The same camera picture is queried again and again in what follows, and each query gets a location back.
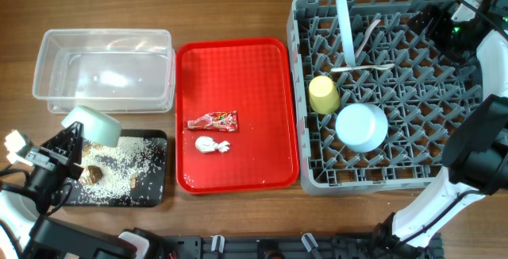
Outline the green bowl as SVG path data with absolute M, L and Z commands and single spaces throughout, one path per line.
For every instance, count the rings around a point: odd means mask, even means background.
M 73 123 L 83 125 L 83 137 L 96 144 L 116 147 L 121 135 L 121 123 L 88 106 L 76 106 L 61 122 L 67 128 Z

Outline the white plastic spoon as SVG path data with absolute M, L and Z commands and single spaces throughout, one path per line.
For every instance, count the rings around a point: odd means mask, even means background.
M 361 66 L 355 66 L 355 67 L 346 66 L 346 67 L 331 68 L 330 72 L 339 73 L 339 72 L 350 72 L 350 71 L 365 70 L 365 69 L 386 71 L 386 70 L 392 69 L 393 67 L 394 67 L 394 64 L 361 65 Z

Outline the white plastic fork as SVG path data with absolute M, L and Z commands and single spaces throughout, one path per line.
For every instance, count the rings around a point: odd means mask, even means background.
M 357 59 L 362 51 L 364 50 L 365 45 L 367 44 L 372 32 L 374 31 L 375 27 L 381 22 L 380 19 L 374 20 L 366 29 L 364 32 L 364 38 L 359 46 L 359 48 L 355 52 L 355 58 Z

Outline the light blue plate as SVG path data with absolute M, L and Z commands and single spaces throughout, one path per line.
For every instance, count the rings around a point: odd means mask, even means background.
M 356 65 L 356 57 L 352 38 L 348 1 L 336 0 L 336 8 L 344 60 L 349 67 L 354 67 Z

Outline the white tissue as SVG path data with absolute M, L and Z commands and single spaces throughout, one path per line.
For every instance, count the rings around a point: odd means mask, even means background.
M 213 138 L 207 136 L 198 137 L 195 141 L 195 148 L 201 153 L 226 153 L 230 150 L 229 146 L 228 141 L 216 142 Z

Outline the light blue bowl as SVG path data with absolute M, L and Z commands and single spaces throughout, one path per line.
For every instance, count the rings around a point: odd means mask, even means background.
M 339 140 L 357 153 L 378 148 L 388 134 L 388 120 L 374 104 L 354 103 L 337 115 L 335 130 Z

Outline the yellow plastic cup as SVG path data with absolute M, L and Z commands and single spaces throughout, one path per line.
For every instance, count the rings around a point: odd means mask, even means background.
M 340 105 L 340 95 L 328 76 L 316 76 L 309 84 L 310 107 L 319 114 L 332 114 Z

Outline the red snack wrapper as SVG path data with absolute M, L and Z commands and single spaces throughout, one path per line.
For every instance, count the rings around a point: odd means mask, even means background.
M 237 112 L 235 110 L 210 112 L 199 118 L 188 120 L 186 127 L 189 130 L 236 132 L 238 131 Z

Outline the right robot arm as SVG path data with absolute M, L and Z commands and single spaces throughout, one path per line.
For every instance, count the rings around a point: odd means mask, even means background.
M 375 228 L 371 249 L 417 257 L 465 207 L 507 188 L 507 7 L 484 5 L 496 25 L 479 43 L 483 102 L 448 139 L 433 182 Z

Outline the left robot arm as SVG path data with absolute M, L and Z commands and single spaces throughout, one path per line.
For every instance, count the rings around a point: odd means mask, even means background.
M 117 121 L 77 120 L 43 145 L 36 146 L 16 130 L 6 136 L 8 160 L 33 166 L 21 185 L 1 185 L 1 248 L 9 258 L 142 258 L 149 241 L 130 232 L 117 237 L 73 227 L 51 218 L 67 197 L 60 194 L 69 179 L 78 180 L 83 142 L 115 146 Z

